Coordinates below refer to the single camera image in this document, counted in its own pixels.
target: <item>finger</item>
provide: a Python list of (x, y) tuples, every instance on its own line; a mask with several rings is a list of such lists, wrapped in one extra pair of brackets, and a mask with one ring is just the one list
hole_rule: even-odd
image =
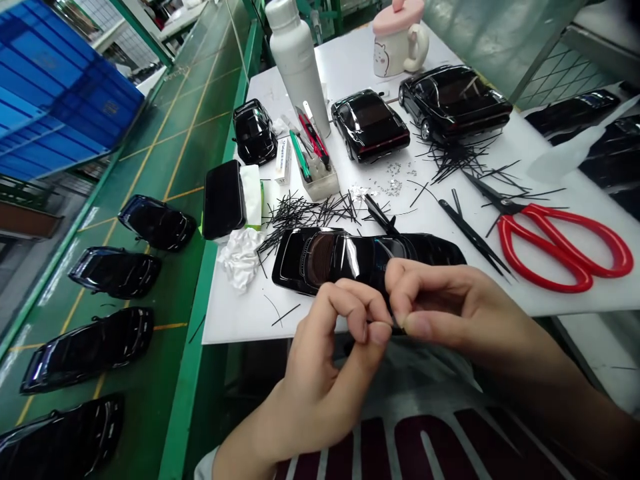
[(348, 408), (356, 416), (369, 390), (373, 376), (385, 355), (391, 327), (383, 322), (369, 324), (369, 341), (356, 343), (327, 396), (328, 408)]
[(381, 321), (393, 326), (393, 320), (387, 304), (378, 290), (362, 282), (349, 279), (340, 279), (335, 283), (335, 286), (354, 294), (364, 304), (371, 320)]
[(471, 284), (470, 273), (464, 267), (423, 265), (421, 268), (405, 270), (390, 292), (389, 304), (398, 325), (403, 327), (420, 292), (447, 290), (464, 295), (471, 288)]
[(349, 331), (356, 341), (367, 340), (367, 310), (364, 304), (350, 291), (331, 282), (324, 283), (306, 318), (304, 336), (327, 337), (335, 330), (338, 315), (347, 318)]
[(387, 293), (391, 293), (395, 284), (402, 278), (406, 271), (424, 266), (424, 263), (414, 260), (401, 258), (392, 258), (389, 260), (387, 263), (387, 271), (385, 272), (385, 288), (387, 289)]
[(410, 313), (404, 323), (410, 337), (464, 353), (473, 342), (471, 322), (441, 311)]

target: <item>sleeve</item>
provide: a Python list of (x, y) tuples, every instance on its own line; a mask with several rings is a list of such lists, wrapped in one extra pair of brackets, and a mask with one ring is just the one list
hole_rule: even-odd
[(214, 450), (202, 457), (202, 460), (200, 460), (193, 472), (193, 480), (212, 480), (213, 460), (215, 458), (215, 454), (218, 452), (218, 448), (220, 447), (216, 447)]

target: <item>smartphone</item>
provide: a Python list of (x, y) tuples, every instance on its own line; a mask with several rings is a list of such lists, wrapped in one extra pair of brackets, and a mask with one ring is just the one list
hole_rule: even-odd
[(215, 240), (244, 227), (246, 222), (240, 162), (230, 160), (207, 172), (202, 236)]

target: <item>blue bin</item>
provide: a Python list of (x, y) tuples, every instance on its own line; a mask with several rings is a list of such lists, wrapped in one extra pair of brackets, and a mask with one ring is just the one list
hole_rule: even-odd
[(0, 173), (30, 180), (104, 155), (143, 102), (40, 0), (0, 14)]

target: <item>white thermos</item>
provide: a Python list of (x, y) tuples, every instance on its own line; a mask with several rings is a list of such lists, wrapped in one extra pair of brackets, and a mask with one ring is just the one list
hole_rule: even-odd
[(294, 107), (307, 101), (320, 134), (331, 133), (309, 26), (300, 20), (295, 0), (272, 0), (265, 9), (273, 34), (271, 52)]

